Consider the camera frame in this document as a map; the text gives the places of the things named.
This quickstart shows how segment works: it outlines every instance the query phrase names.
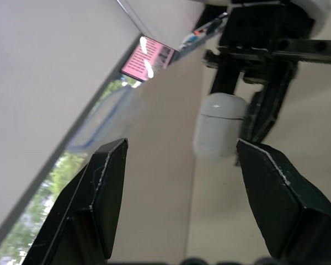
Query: white cap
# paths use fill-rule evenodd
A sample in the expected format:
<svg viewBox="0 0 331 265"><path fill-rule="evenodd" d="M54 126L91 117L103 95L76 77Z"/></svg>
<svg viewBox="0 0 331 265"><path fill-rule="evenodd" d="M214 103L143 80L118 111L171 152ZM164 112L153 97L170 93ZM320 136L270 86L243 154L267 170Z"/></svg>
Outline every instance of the white cap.
<svg viewBox="0 0 331 265"><path fill-rule="evenodd" d="M197 157L219 160L236 154L236 143L247 102L237 96L215 93L202 103L194 137Z"/></svg>

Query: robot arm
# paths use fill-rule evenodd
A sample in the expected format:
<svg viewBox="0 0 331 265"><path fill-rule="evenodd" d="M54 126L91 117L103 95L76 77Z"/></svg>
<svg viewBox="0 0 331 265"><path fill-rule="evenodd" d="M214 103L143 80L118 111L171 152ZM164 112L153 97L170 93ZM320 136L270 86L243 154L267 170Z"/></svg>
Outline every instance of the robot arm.
<svg viewBox="0 0 331 265"><path fill-rule="evenodd" d="M235 155L239 137L265 139L298 63L331 63L331 41L310 39L323 28L330 9L328 0L232 0L218 43L220 54L207 51L205 56L207 66L216 68L217 74L196 126L198 157L213 160ZM246 83L263 85L247 108L234 95L240 73ZM229 101L237 107L228 107Z"/></svg>

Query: tree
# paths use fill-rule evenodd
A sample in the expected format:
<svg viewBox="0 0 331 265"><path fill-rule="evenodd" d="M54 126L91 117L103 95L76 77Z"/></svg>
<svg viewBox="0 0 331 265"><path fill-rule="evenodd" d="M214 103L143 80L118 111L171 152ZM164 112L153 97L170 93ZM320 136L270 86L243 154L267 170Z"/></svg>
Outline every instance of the tree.
<svg viewBox="0 0 331 265"><path fill-rule="evenodd" d="M64 189L64 187L77 174L82 162L82 156L73 155L69 152L64 152L64 154L58 160L56 167L50 173L50 178L52 181L51 191L53 202L55 202L62 189Z"/></svg>
<svg viewBox="0 0 331 265"><path fill-rule="evenodd" d="M82 156L64 152L55 164L46 180L37 190L32 200L0 245L0 262L3 257L20 261L22 251L28 252L30 244L45 221L50 207L47 202L55 202L64 187L78 172Z"/></svg>

